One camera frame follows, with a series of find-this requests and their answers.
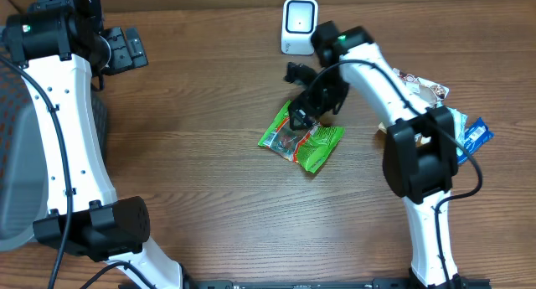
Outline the beige brown snack packet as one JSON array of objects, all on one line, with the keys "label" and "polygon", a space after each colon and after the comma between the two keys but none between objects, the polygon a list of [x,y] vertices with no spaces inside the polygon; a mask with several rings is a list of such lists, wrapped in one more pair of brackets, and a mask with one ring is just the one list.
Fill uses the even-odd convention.
[{"label": "beige brown snack packet", "polygon": [[431,80],[407,74],[396,68],[393,68],[393,72],[402,80],[408,90],[428,102],[433,108],[442,106],[442,102],[450,92],[446,86],[437,84]]}]

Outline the blue snack bar wrapper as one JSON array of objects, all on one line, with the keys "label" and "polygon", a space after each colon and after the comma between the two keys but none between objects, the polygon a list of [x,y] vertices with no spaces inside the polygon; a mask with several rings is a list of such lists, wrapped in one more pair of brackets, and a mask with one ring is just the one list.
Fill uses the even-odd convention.
[{"label": "blue snack bar wrapper", "polygon": [[476,152],[482,145],[493,139],[495,134],[490,131],[487,123],[478,117],[470,126],[466,125],[465,141],[461,144],[470,154]]}]

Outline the light teal snack packet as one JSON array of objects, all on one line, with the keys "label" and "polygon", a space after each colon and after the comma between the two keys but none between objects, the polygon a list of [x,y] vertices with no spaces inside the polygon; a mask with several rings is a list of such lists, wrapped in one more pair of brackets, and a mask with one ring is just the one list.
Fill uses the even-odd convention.
[{"label": "light teal snack packet", "polygon": [[452,114],[454,120],[455,139],[462,144],[465,141],[467,115],[454,108],[448,107],[448,110]]}]

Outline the green snack packet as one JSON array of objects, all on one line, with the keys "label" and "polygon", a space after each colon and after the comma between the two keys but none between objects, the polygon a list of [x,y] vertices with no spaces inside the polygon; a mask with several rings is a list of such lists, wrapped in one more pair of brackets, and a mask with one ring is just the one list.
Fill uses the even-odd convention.
[{"label": "green snack packet", "polygon": [[287,101],[280,109],[258,142],[286,160],[300,164],[309,173],[316,173],[325,163],[333,149],[342,139],[345,129],[340,126],[323,126],[316,123],[312,128],[293,131]]}]

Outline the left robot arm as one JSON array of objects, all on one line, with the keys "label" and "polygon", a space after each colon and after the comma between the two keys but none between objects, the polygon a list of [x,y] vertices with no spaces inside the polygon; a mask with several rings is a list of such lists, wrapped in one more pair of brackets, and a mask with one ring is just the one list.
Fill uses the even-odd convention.
[{"label": "left robot arm", "polygon": [[184,268],[151,237],[140,197],[119,199],[95,126],[91,93],[103,79],[147,65],[134,28],[105,28],[101,0],[35,0],[8,17],[3,63],[33,99],[49,177],[47,215],[36,240],[60,255],[117,268],[138,288],[193,287]]}]

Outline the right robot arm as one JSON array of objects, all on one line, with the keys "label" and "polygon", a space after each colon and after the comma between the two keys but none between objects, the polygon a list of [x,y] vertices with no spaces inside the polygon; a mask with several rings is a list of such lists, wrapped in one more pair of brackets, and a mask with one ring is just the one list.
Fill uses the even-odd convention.
[{"label": "right robot arm", "polygon": [[448,223],[458,171],[452,114],[409,90],[365,28],[341,32],[329,21],[316,27],[311,43],[321,71],[295,63],[286,67],[285,80],[304,87],[289,105],[291,129],[311,129],[324,113],[338,113],[349,90],[356,89],[386,128],[382,169],[405,205],[411,287],[462,288]]}]

